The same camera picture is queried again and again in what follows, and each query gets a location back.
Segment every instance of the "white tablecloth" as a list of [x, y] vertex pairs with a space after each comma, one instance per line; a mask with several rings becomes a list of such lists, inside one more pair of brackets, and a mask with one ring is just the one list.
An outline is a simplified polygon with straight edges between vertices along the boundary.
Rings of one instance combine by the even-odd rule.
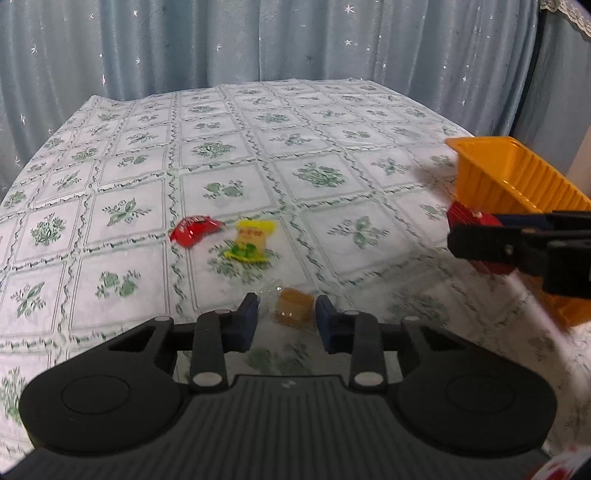
[[[516, 278], [445, 249], [468, 135], [372, 82], [224, 85], [132, 102], [92, 97], [21, 172], [0, 211], [0, 470], [30, 444], [24, 385], [153, 316], [235, 307], [273, 281], [380, 321], [425, 319], [545, 376], [559, 397], [548, 448], [589, 441], [589, 328], [563, 335]], [[227, 228], [185, 250], [184, 216]], [[223, 251], [240, 217], [273, 218], [268, 265]], [[400, 378], [395, 354], [389, 377]], [[231, 374], [346, 374], [308, 333], [261, 320]], [[176, 377], [187, 374], [181, 356]]]

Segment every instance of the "red candy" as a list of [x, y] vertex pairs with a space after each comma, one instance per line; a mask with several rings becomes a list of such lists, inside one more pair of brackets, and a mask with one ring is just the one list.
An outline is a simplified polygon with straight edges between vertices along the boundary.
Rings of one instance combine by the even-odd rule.
[[199, 243], [204, 236], [219, 231], [224, 226], [211, 217], [196, 215], [183, 218], [170, 234], [170, 241], [181, 247], [190, 248]]
[[[491, 215], [490, 213], [473, 212], [459, 202], [454, 202], [447, 211], [447, 221], [450, 230], [453, 230], [456, 225], [503, 225], [494, 215]], [[508, 275], [515, 269], [515, 267], [511, 265], [493, 262], [471, 261], [470, 263], [476, 271], [486, 274]]]

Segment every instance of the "lace trim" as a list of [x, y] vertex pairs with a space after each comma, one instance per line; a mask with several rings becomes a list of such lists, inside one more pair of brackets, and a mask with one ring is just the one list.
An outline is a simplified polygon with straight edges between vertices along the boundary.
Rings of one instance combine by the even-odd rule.
[[591, 38], [591, 14], [576, 0], [540, 0], [540, 10], [556, 13], [560, 10], [569, 20]]

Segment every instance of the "wrapped candy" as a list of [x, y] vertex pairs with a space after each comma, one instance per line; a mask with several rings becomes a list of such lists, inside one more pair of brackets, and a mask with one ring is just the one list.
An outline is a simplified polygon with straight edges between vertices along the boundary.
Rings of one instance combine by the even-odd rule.
[[232, 248], [224, 255], [244, 263], [267, 262], [267, 237], [275, 230], [272, 220], [240, 220], [236, 224], [238, 235]]
[[[452, 206], [449, 207], [449, 210], [447, 211], [447, 221], [449, 223], [450, 231], [453, 230], [456, 225], [503, 225], [494, 215], [472, 211], [459, 202], [454, 202]], [[511, 265], [493, 262], [471, 261], [470, 263], [477, 272], [484, 274], [508, 275], [515, 269], [515, 267]]]
[[211, 217], [196, 215], [183, 218], [170, 234], [170, 241], [181, 247], [190, 248], [199, 243], [205, 235], [215, 233], [224, 226]]

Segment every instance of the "brown candy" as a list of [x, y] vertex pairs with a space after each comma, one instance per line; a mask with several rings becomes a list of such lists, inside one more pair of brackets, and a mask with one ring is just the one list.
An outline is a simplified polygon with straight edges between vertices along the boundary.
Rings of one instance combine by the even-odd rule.
[[312, 327], [314, 297], [294, 288], [282, 288], [275, 311], [275, 320], [298, 329]]

